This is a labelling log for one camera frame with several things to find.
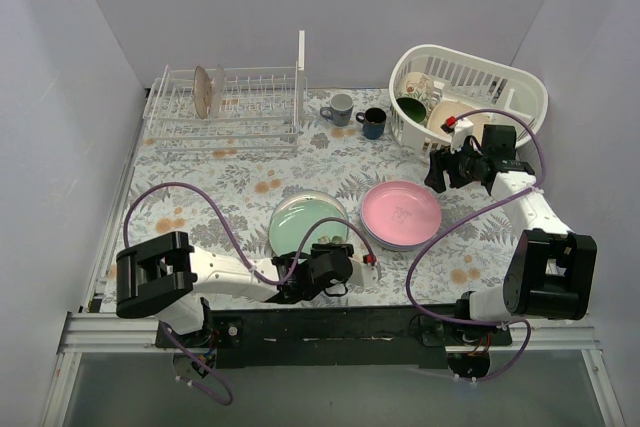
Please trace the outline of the pink plate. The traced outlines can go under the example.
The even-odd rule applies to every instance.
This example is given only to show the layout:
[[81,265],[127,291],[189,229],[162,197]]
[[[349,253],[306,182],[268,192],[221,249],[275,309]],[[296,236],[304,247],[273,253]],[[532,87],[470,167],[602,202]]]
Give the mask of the pink plate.
[[388,181],[373,187],[362,199],[360,214],[372,235],[400,245],[427,242],[442,221],[436,198],[408,181]]

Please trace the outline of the blue plate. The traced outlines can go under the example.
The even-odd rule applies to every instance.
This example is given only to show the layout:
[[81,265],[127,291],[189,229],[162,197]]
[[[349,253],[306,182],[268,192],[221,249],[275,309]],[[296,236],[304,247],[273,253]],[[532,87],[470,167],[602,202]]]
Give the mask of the blue plate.
[[400,244],[394,244],[391,242],[387,242],[383,239],[380,239],[378,237],[376,237],[375,235],[369,235],[369,237],[374,240],[378,245],[380,245],[383,248],[386,248],[388,250],[391,251],[397,251],[397,252],[406,252],[406,251],[413,251],[416,249],[422,249],[426,246],[427,242],[423,242],[423,243],[418,243],[418,244],[410,244],[410,245],[400,245]]

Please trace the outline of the green plate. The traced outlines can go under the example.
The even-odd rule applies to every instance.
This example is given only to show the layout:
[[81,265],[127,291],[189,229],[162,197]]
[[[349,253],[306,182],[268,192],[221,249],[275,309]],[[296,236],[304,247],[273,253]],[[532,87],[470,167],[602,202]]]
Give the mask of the green plate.
[[[296,252],[304,235],[317,221],[328,217],[348,219],[346,210],[339,210],[318,200],[296,202],[284,209],[277,207],[271,216],[268,229],[269,245],[277,256]],[[345,243],[348,233],[348,227],[342,223],[323,223],[305,241],[302,252],[310,254],[315,243]]]

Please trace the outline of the white plate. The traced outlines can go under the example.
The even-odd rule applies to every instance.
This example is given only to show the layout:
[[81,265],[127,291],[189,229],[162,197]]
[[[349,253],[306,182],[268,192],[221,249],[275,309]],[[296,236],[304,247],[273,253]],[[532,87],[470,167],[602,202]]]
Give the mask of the white plate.
[[294,194],[291,194],[285,197],[279,204],[277,209],[284,209],[290,204],[295,204],[296,202],[301,202],[304,200],[318,200],[321,202],[325,202],[327,204],[333,205],[335,208],[339,210],[345,210],[343,204],[338,201],[334,196],[317,190],[301,190]]

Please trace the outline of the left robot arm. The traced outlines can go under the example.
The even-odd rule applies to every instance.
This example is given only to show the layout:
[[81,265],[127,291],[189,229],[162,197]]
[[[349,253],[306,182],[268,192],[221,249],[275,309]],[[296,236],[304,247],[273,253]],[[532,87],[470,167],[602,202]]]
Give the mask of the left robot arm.
[[116,315],[123,319],[153,316],[188,345],[200,347],[213,333],[213,324],[205,316],[206,295],[284,305],[310,301],[350,279],[353,253],[350,244],[314,244],[309,254],[300,256],[289,280],[270,285],[258,276],[282,280],[294,253],[245,265],[237,258],[191,245],[185,232],[164,234],[117,254]]

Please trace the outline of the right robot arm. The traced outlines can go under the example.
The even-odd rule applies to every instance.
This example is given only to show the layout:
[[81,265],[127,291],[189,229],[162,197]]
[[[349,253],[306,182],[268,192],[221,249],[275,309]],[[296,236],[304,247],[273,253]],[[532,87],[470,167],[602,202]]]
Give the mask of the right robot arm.
[[536,185],[534,169],[516,157],[514,127],[487,125],[476,140],[461,122],[454,137],[455,145],[431,152],[426,186],[442,193],[481,184],[519,236],[504,281],[456,301],[454,336],[471,345],[486,336],[489,323],[518,317],[582,319],[597,257],[595,240],[572,232],[556,216]]

